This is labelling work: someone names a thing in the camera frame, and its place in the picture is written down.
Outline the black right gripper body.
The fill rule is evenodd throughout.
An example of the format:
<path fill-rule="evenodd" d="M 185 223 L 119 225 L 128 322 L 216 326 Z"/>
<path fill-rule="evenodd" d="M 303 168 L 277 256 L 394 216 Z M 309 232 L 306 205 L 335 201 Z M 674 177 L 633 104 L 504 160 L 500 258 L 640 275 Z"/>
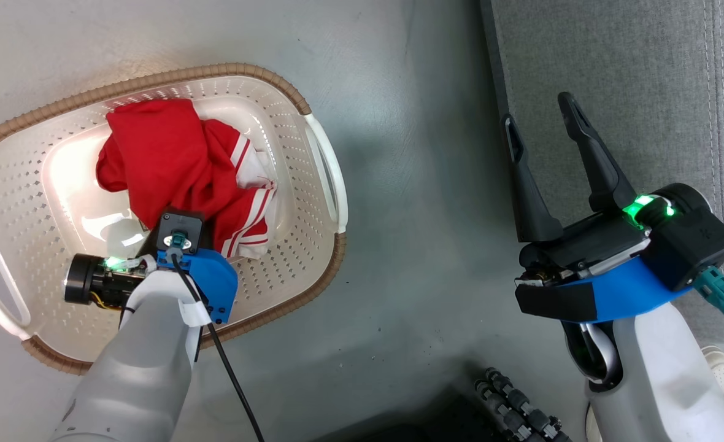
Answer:
<path fill-rule="evenodd" d="M 620 212 L 590 215 L 566 227 L 558 239 L 527 244 L 517 285 L 550 287 L 604 274 L 642 254 L 657 225 L 710 207 L 702 193 L 685 184 L 639 194 Z"/>

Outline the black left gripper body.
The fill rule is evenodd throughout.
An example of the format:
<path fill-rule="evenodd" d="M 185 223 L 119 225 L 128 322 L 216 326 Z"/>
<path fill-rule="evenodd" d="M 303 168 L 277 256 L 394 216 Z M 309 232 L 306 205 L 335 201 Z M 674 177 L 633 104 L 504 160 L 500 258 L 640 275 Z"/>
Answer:
<path fill-rule="evenodd" d="M 137 258 L 75 254 L 64 279 L 68 304 L 123 310 L 135 288 L 155 270 L 151 255 Z"/>

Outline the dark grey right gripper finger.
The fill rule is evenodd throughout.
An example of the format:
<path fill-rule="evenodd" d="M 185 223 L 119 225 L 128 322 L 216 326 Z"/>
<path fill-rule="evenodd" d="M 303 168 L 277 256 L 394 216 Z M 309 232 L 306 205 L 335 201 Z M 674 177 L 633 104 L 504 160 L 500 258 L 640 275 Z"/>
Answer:
<path fill-rule="evenodd" d="M 572 93 L 559 93 L 558 105 L 567 134 L 580 151 L 590 187 L 590 209 L 592 212 L 624 210 L 637 198 L 637 193 L 625 173 L 621 171 Z"/>
<path fill-rule="evenodd" d="M 550 215 L 528 164 L 528 149 L 514 118 L 507 113 L 501 120 L 503 140 L 509 156 L 512 207 L 519 242 L 547 242 L 561 238 L 564 229 Z"/>

